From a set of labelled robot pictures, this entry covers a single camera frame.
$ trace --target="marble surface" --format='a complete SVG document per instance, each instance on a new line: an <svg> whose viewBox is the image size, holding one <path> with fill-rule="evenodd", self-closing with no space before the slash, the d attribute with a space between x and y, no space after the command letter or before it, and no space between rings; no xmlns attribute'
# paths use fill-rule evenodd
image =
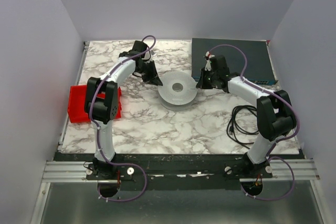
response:
<svg viewBox="0 0 336 224"><path fill-rule="evenodd" d="M132 48L133 42L92 41L79 84L105 73L117 61L119 53ZM158 41L153 51L159 75L176 70L191 74L191 41ZM126 79L121 90L122 118L113 122L112 130L117 153L242 154L247 151L226 135L232 109L247 104L239 97L221 90L198 90L189 109L174 112L160 104L156 86L144 84L134 76ZM241 112L237 122L248 131L256 129L256 118L248 112ZM242 142L252 142L256 136L238 133L237 137ZM90 123L69 123L61 151L94 153L94 139ZM287 140L273 153L297 154L297 147L294 140Z"/></svg>

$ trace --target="red plastic basket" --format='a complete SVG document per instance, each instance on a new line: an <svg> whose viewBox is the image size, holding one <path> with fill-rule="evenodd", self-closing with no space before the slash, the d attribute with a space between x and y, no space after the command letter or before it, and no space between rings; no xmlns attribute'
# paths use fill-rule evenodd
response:
<svg viewBox="0 0 336 224"><path fill-rule="evenodd" d="M90 122L89 115L84 111L86 85L71 86L68 115L71 123L87 123ZM116 119L121 118L121 89L118 88L118 112ZM98 97L105 98L105 94L98 94Z"/></svg>

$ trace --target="gray wall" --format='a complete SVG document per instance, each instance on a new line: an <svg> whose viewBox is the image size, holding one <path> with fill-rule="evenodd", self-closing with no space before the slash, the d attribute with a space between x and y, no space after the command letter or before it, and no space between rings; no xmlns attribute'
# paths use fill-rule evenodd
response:
<svg viewBox="0 0 336 224"><path fill-rule="evenodd" d="M0 216L29 223L82 40L61 0L0 0Z"/></svg>
<svg viewBox="0 0 336 224"><path fill-rule="evenodd" d="M302 121L298 138L315 159L336 220L336 5L294 0L270 44L282 87Z"/></svg>
<svg viewBox="0 0 336 224"><path fill-rule="evenodd" d="M293 0L62 0L85 40L271 39Z"/></svg>

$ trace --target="purple cable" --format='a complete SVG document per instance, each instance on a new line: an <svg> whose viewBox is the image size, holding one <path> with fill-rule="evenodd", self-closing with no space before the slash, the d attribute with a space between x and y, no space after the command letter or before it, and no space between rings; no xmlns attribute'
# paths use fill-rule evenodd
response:
<svg viewBox="0 0 336 224"><path fill-rule="evenodd" d="M152 37L153 39L154 39L154 42L153 42L153 45L151 46L151 47L149 47L146 51L144 51L144 52L141 52L141 53L139 53L139 54L137 54L137 55L134 55L134 56L132 56L132 57L129 57L129 58L127 58L127 59L125 59L125 60L123 60L122 62L120 62L120 63L118 63L106 76L105 76L105 78L104 79L102 79L101 80L101 82L100 82L100 84L98 85L98 87L97 87L97 89L96 89L96 92L94 93L94 95L93 95L93 98L92 98L92 103L91 103L91 105L92 104L94 104L95 103L95 101L96 101L96 98L97 98L97 95L98 95L98 93L99 93L99 91L100 91L100 89L101 89L101 87L102 87L102 85L103 85L103 83L122 65L122 64L124 64L125 62L127 62L127 61L129 61L129 60L133 60L133 59L135 59L135 58L137 58L137 57L139 57L139 56L141 56L141 55L143 55L143 54L145 54L146 52L148 52L148 51L150 51L154 46L155 46L155 43L156 43L156 38L154 37L154 36L152 36L152 35L147 35L146 37L144 37L143 39L142 39L142 41L144 41L146 38L148 38L148 37ZM98 124L98 122L96 121L96 120L94 120L93 119L93 117L92 117L92 112L93 112L93 106L90 106L90 111L89 111L89 117L90 117L90 120L91 120L91 122L93 122L96 126L97 126L97 147L98 147L98 149L99 149L99 152L100 152L100 154L101 154L101 156L103 157L103 159L106 161L106 163L108 163L108 164L110 164L110 165L115 165L115 166L121 166L121 165L123 165L123 166L134 166L134 167L136 167L136 168L138 168L141 172L142 172L142 174L143 174L143 176L144 176L144 186L143 186L143 188L142 188L142 190L141 190L141 192L138 194L138 195L136 195L136 196L134 196L134 197L132 197L132 198L129 198L129 199L110 199L110 198L106 198L106 197L103 197L102 195L101 195L101 193L100 193L100 187L98 187L98 193L99 193L99 197L100 198L103 198L103 199L105 199L105 200L107 200L107 201L113 201L113 202L127 202L127 201L132 201L132 200L135 200L135 199L137 199L137 198L139 198L144 192L145 192L145 190L146 190L146 187L147 187L147 175L146 175L146 172L144 171L144 169L140 166L140 165L137 165L137 164L131 164L131 163L113 163L113 162L111 162L111 161L109 161L107 158L106 158L106 156L104 155L104 152L103 152L103 150L102 150L102 148L101 148L101 145L100 145L100 140L99 140L99 124Z"/></svg>
<svg viewBox="0 0 336 224"><path fill-rule="evenodd" d="M281 200L281 199L284 199L286 198L288 195L290 195L293 190L294 190L294 187L295 187L295 177L294 177L294 172L293 172L293 169L290 167L290 165L284 160L282 159L281 157L271 157L268 161L271 161L272 159L278 159L278 160L281 160L282 162L284 162L289 170L290 170L290 173L292 173L292 185L290 187L290 189L288 190L288 192L286 192L284 195L280 196L280 197L277 197L277 198L260 198L260 197L256 197L256 196L253 196L251 194L248 194L245 189L243 188L243 186L241 185L241 189L242 191L244 192L244 194L247 196L247 197L250 197L252 199L257 199L257 200L262 200L262 201L274 201L274 200Z"/></svg>
<svg viewBox="0 0 336 224"><path fill-rule="evenodd" d="M241 55L243 55L244 60L245 60L245 64L244 64L243 70L241 71L241 74L240 74L240 78L241 78L241 80L242 80L243 82L245 82L246 84L248 84L249 86L251 86L251 87L253 87L253 88L255 88L255 89L257 89L257 90L259 90L259 91L261 91L261 92L264 92L264 93L267 93L267 94L269 94L269 95L274 96L275 98L277 98L278 100L280 100L281 102L283 102L287 107L289 107L289 109L293 112L293 114L294 114L294 116L295 116L295 118L296 118L296 121L297 121L297 126L296 126L296 130L295 130L295 132L293 132L293 134L291 134L290 136L286 136L286 137L284 137L284 138L281 138L281 139L277 140L276 143L281 142L281 141L283 141L283 140L290 139L290 138L292 138L292 137L295 137L295 136L299 133L299 130L300 130L300 120L299 120L299 117L298 117L297 112L294 110L294 108L292 107L292 105L290 105L287 101L285 101L282 97L278 96L277 94L274 94L273 92L270 92L270 91L268 91L268 90L265 90L265 89L263 89L262 87L260 87L260 86L258 86L258 85L256 85L256 84L254 84L254 83L252 83L252 82L250 82L250 81L248 81L247 79L244 78L243 75L244 75L244 72L245 72L246 67L247 67L247 57L246 57L246 55L244 54L244 52L241 51L238 47L235 47L235 46L232 46L232 45L229 45L229 44L221 44L221 45L218 45L218 46L213 47L211 50L209 50L209 53L211 54L211 51L214 50L214 49L216 49L216 48L218 48L218 47L232 47L232 48L238 50L238 51L241 53Z"/></svg>

